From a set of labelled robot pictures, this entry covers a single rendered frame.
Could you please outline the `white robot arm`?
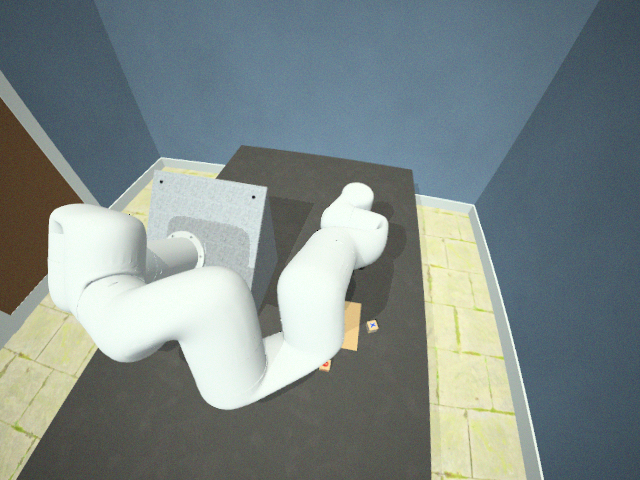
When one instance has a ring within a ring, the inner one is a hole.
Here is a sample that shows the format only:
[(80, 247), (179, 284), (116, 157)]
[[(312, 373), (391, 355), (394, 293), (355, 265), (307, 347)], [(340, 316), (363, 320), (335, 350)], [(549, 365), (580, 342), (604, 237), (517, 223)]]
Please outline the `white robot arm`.
[(51, 213), (50, 296), (113, 360), (139, 361), (178, 340), (204, 400), (237, 409), (341, 349), (353, 270), (376, 261), (387, 242), (388, 221), (370, 211), (373, 199), (368, 186), (351, 183), (325, 209), (321, 229), (280, 275), (282, 331), (263, 340), (248, 284), (230, 268), (204, 267), (196, 235), (147, 241), (139, 219), (101, 206), (69, 204)]

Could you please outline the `tan flat mat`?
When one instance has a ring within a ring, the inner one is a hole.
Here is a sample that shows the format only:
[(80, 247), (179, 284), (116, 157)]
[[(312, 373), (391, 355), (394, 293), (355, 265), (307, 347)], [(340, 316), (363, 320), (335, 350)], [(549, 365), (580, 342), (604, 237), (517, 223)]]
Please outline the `tan flat mat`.
[(361, 304), (345, 301), (345, 338), (341, 348), (357, 351)]

